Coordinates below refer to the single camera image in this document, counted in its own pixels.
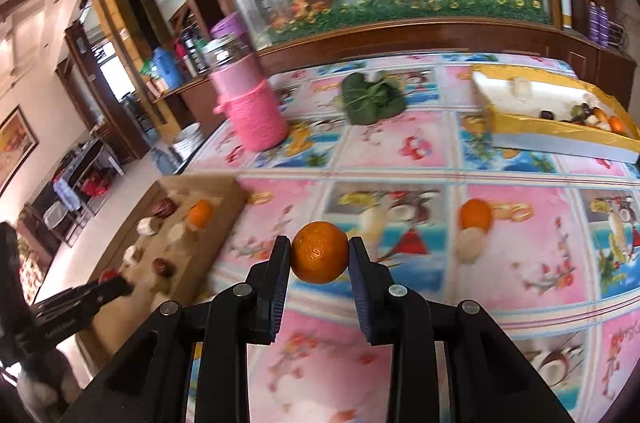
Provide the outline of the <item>white gloved left hand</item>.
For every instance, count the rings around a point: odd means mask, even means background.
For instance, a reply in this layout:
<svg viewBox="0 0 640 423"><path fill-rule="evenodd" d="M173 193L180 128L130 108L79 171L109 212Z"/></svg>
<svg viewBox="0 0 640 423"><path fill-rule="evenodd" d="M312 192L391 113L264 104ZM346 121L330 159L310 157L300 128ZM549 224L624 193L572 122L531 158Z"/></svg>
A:
<svg viewBox="0 0 640 423"><path fill-rule="evenodd" d="M36 422L58 422L77 398L80 388L72 366L61 351L49 349L21 362L17 394Z"/></svg>

